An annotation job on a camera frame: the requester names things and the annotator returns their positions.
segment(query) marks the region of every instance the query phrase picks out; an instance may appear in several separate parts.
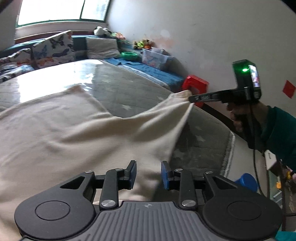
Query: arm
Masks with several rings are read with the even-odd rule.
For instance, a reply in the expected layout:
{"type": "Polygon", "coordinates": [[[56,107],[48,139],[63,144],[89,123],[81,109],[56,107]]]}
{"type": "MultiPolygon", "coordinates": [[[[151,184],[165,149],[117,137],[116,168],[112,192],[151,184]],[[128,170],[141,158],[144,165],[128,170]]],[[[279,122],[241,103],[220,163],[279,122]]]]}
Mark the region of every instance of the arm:
{"type": "Polygon", "coordinates": [[[261,139],[267,149],[296,170],[296,119],[280,108],[268,108],[261,139]]]}
{"type": "MultiPolygon", "coordinates": [[[[242,131],[242,124],[235,120],[234,114],[249,114],[249,106],[235,106],[230,103],[227,109],[232,110],[231,119],[234,120],[237,131],[242,131]]],[[[261,125],[261,139],[266,148],[296,170],[296,119],[280,108],[271,108],[261,102],[253,105],[253,113],[261,125]]]]}

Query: plastic storage box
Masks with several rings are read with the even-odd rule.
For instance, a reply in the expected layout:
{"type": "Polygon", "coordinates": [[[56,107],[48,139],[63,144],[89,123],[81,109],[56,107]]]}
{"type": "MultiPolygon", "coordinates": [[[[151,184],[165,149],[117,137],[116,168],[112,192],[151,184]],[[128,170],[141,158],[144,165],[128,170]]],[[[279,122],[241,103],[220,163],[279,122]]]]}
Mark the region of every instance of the plastic storage box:
{"type": "Polygon", "coordinates": [[[164,49],[159,49],[159,48],[155,48],[155,47],[151,47],[151,51],[152,52],[156,52],[156,53],[160,53],[160,54],[164,54],[164,49]]]}
{"type": "Polygon", "coordinates": [[[143,49],[142,63],[149,65],[153,68],[165,71],[168,69],[173,58],[173,56],[168,56],[143,49]]]}

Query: person's hand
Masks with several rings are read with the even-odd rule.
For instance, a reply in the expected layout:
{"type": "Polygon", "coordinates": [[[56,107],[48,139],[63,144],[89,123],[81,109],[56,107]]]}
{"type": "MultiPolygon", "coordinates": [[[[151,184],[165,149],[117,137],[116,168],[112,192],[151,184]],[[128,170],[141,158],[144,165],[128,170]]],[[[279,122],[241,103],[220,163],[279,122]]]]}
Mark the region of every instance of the person's hand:
{"type": "MultiPolygon", "coordinates": [[[[268,106],[259,102],[252,106],[254,117],[260,123],[261,127],[265,124],[267,114],[269,111],[268,106]]],[[[227,110],[231,111],[230,118],[233,120],[233,124],[238,132],[243,131],[242,122],[236,120],[235,115],[247,115],[250,114],[250,106],[248,104],[236,105],[234,103],[228,103],[227,110]]]]}
{"type": "Polygon", "coordinates": [[[235,115],[247,115],[250,113],[250,106],[248,104],[235,105],[234,103],[228,103],[227,110],[231,111],[230,118],[233,120],[233,125],[237,132],[243,131],[242,122],[237,120],[235,115]]]}

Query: plush toy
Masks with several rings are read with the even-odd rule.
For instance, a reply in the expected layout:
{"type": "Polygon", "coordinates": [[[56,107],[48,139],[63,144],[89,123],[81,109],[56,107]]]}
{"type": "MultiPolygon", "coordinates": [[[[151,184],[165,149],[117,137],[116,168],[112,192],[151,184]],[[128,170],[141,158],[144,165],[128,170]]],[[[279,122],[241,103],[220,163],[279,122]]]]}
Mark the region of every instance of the plush toy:
{"type": "Polygon", "coordinates": [[[151,45],[152,45],[152,41],[148,40],[148,39],[143,39],[142,41],[134,41],[133,42],[133,48],[134,49],[138,49],[138,50],[142,50],[144,49],[151,49],[151,45]]]}
{"type": "Polygon", "coordinates": [[[94,34],[96,36],[110,36],[111,31],[109,31],[107,28],[102,28],[101,26],[97,26],[97,28],[94,30],[94,34]]]}
{"type": "Polygon", "coordinates": [[[121,33],[111,33],[112,37],[118,38],[120,40],[125,40],[126,38],[121,33]]]}

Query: red square sticker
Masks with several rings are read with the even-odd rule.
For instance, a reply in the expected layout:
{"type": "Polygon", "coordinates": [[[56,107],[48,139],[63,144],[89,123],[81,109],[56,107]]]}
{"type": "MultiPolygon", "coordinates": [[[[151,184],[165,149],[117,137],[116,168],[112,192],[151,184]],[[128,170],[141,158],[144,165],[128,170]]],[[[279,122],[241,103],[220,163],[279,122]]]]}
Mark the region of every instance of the red square sticker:
{"type": "Polygon", "coordinates": [[[292,98],[294,95],[296,87],[290,82],[286,81],[285,87],[283,89],[283,92],[289,97],[292,98]]]}

